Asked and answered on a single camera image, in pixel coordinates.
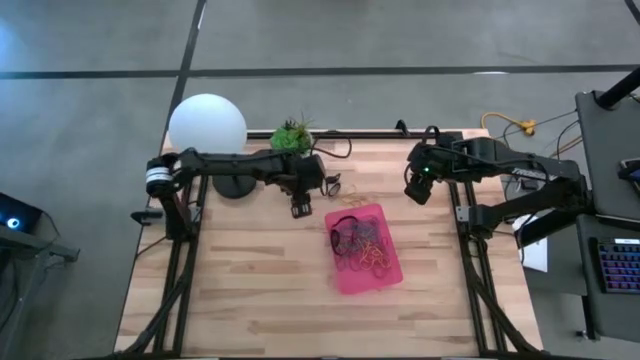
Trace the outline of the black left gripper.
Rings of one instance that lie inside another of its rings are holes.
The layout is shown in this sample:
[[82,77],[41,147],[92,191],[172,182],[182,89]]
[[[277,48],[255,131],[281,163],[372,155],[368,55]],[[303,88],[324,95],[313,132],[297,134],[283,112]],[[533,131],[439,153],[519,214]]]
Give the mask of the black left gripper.
[[[287,194],[302,194],[319,188],[326,176],[325,166],[317,154],[295,157],[291,164],[291,173],[279,178],[279,186]],[[294,218],[312,214],[311,199],[305,195],[302,203],[298,196],[291,198],[291,213]]]

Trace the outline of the green plant in patterned pot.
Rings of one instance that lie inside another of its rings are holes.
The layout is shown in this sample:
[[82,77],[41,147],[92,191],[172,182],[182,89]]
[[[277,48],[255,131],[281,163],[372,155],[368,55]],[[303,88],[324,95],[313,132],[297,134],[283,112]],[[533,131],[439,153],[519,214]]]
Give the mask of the green plant in patterned pot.
[[311,153],[313,136],[310,133],[310,119],[301,115],[300,119],[287,118],[271,135],[270,145],[275,150],[286,150],[303,156]]

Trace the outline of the black pole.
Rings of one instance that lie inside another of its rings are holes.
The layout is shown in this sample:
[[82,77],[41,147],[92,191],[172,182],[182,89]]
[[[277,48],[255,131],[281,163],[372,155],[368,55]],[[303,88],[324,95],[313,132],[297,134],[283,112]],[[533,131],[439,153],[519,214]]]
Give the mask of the black pole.
[[640,87],[640,67],[631,71],[610,89],[596,94],[595,102],[603,109],[612,109],[638,87]]

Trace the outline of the white globe lamp black stand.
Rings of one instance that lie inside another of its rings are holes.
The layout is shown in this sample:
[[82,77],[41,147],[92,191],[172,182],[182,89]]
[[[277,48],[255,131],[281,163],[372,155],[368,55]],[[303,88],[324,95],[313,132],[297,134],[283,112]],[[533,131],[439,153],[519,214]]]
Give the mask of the white globe lamp black stand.
[[175,150],[241,154],[247,142],[246,121],[230,100],[203,93],[183,100],[169,120],[168,137]]

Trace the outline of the large black rubber band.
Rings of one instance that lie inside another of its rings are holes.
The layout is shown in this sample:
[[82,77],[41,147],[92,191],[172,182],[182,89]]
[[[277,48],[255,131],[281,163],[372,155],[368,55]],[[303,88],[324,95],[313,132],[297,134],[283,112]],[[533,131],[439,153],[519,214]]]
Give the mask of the large black rubber band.
[[332,252],[336,256],[344,257],[353,252],[358,225],[359,220],[355,216],[347,215],[331,227],[329,241]]

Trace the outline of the pink translucent plastic bin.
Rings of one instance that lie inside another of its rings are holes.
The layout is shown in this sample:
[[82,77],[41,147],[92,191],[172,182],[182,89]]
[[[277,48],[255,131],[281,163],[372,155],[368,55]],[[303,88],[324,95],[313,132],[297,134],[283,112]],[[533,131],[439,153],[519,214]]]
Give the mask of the pink translucent plastic bin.
[[[391,260],[389,269],[362,269],[359,265],[361,246],[356,244],[350,255],[339,257],[332,252],[329,241],[330,229],[340,218],[347,215],[355,216],[359,221],[374,220],[379,223],[383,242]],[[335,265],[334,284],[341,294],[360,294],[397,285],[403,281],[400,261],[381,205],[369,204],[329,213],[325,216],[325,227]]]

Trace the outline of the yellow rubber band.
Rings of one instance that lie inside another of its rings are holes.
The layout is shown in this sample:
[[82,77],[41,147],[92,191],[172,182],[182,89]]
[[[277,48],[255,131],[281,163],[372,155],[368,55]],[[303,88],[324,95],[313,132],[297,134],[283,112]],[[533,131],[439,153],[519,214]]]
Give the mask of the yellow rubber band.
[[389,269],[391,267],[391,260],[383,239],[367,239],[362,242],[359,265],[365,270]]
[[355,187],[350,188],[345,193],[341,193],[338,196],[338,200],[342,205],[349,207],[365,206],[371,202],[369,197],[359,193]]

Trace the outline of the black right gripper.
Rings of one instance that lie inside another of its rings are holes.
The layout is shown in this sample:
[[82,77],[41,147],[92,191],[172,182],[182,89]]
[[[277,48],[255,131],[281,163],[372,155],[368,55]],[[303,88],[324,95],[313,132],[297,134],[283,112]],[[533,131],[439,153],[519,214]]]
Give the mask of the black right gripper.
[[417,203],[425,205],[431,197],[433,184],[448,171],[452,148],[444,144],[416,143],[407,156],[404,193],[417,197]]

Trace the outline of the backlit black keyboard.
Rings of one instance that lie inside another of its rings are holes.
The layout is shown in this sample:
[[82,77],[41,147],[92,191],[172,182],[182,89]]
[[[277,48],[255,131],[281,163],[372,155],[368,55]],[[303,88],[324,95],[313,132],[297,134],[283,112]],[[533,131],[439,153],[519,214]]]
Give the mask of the backlit black keyboard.
[[589,246],[604,293],[640,295],[640,239],[592,237]]

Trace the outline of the white paper sheet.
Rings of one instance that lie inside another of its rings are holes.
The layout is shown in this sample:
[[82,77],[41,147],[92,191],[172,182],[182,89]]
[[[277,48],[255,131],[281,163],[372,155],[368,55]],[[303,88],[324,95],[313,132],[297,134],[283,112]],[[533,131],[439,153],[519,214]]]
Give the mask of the white paper sheet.
[[[514,220],[512,228],[517,232],[523,225],[536,219],[535,215],[520,216]],[[548,239],[543,238],[525,246],[519,251],[519,258],[523,267],[546,273],[548,271]]]

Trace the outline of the grey side desk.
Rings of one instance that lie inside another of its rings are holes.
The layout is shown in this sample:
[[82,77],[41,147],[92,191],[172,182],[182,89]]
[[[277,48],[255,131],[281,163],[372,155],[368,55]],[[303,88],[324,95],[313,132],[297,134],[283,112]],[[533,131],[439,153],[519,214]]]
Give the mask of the grey side desk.
[[640,159],[640,103],[626,98],[604,109],[595,98],[594,93],[575,96],[595,211],[576,218],[589,308],[585,318],[591,332],[640,343],[640,294],[602,290],[593,245],[597,238],[640,240],[640,194],[618,177],[623,160]]

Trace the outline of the black computer box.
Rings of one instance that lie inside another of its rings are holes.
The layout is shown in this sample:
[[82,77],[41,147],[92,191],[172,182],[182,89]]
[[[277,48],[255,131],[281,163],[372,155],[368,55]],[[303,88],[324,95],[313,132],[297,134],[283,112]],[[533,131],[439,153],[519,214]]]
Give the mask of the black computer box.
[[0,192],[0,225],[32,234],[41,215],[40,209]]

